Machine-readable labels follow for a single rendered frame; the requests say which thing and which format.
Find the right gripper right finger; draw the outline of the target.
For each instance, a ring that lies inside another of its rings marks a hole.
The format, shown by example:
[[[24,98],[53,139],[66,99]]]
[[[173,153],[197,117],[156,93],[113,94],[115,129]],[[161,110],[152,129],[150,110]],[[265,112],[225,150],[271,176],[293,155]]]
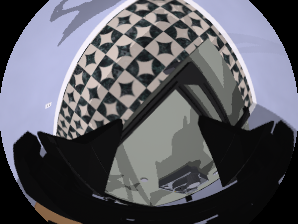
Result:
[[[274,121],[245,130],[213,118],[199,116],[198,126],[217,168],[222,187],[237,180],[259,142],[268,135]]]

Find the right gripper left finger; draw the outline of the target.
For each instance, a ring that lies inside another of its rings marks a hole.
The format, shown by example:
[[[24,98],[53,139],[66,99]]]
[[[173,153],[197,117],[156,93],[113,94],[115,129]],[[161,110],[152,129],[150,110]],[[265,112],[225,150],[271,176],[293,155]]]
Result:
[[[71,140],[42,131],[37,135],[46,152],[63,160],[94,195],[104,197],[122,130],[118,118]]]

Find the grey toothed gear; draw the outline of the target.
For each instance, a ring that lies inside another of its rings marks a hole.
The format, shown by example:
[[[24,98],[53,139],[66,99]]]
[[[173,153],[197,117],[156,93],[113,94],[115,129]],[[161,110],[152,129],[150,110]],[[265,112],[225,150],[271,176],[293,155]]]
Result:
[[[198,190],[198,187],[196,186],[196,187],[194,187],[194,188],[189,188],[189,189],[187,189],[187,193],[192,193],[192,192],[195,192],[196,190]]]

